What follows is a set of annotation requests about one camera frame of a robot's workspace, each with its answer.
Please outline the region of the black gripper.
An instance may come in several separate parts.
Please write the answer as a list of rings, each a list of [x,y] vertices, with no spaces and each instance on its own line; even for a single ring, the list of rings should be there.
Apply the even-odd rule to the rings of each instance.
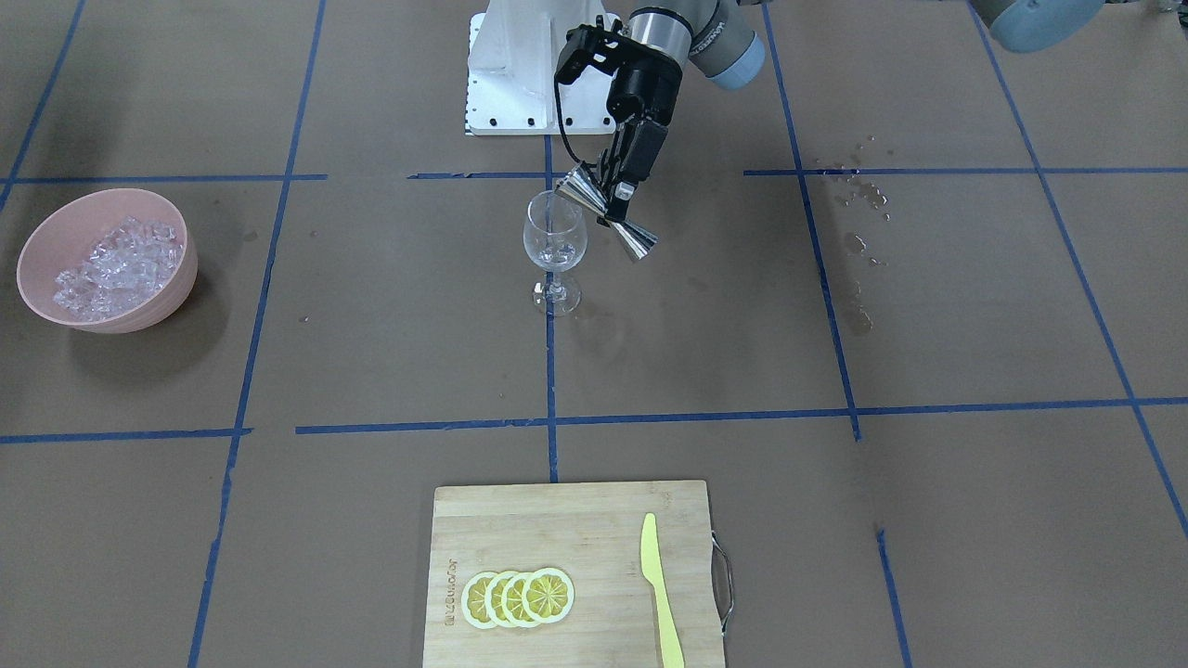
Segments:
[[[608,59],[613,65],[606,109],[615,131],[598,157],[598,185],[613,207],[627,207],[651,174],[678,103],[683,69],[666,57]]]

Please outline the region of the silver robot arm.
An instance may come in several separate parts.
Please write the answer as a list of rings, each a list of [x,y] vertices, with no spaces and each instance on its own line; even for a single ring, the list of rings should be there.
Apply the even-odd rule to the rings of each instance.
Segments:
[[[607,219],[623,221],[651,174],[678,103],[687,63],[725,90],[762,71],[767,49],[742,15],[742,1],[638,1],[627,19],[598,19],[567,33],[556,84],[584,68],[611,76],[606,111],[615,130],[609,149],[590,165]]]

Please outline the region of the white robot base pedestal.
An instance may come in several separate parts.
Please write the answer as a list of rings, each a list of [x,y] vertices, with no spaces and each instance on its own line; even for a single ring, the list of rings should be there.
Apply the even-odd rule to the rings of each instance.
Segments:
[[[612,78],[588,67],[552,97],[567,33],[618,19],[601,1],[491,1],[470,17],[467,136],[607,136]]]

